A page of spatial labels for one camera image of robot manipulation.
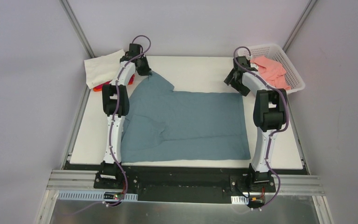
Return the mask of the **blue-grey t-shirt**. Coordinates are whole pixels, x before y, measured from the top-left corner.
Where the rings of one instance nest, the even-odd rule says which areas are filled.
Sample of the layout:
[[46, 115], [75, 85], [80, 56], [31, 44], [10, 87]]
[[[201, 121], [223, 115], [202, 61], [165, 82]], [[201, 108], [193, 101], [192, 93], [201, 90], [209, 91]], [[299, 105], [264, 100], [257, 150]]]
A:
[[121, 140], [123, 162], [248, 160], [239, 93], [176, 91], [157, 73], [129, 99]]

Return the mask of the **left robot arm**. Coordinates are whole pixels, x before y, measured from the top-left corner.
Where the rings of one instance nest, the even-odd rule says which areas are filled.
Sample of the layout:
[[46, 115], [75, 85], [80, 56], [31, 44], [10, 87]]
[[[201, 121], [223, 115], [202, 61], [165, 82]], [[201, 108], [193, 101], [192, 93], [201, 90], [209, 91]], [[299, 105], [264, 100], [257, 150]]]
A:
[[135, 73], [149, 76], [149, 67], [142, 45], [131, 43], [129, 50], [120, 59], [118, 72], [109, 84], [102, 87], [103, 112], [107, 115], [107, 146], [96, 181], [106, 183], [118, 189], [124, 182], [124, 170], [121, 166], [121, 139], [126, 115], [130, 110], [127, 85]]

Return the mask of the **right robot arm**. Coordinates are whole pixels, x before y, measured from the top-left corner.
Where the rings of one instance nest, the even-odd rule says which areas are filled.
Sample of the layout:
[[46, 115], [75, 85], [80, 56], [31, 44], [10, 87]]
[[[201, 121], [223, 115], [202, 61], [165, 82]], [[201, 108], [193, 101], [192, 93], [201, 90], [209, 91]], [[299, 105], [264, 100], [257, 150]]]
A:
[[251, 66], [248, 56], [235, 56], [233, 65], [224, 83], [243, 96], [255, 95], [253, 122], [257, 127], [257, 140], [245, 184], [251, 191], [258, 191], [271, 182], [273, 172], [269, 161], [276, 136], [287, 129], [286, 91], [269, 85]]

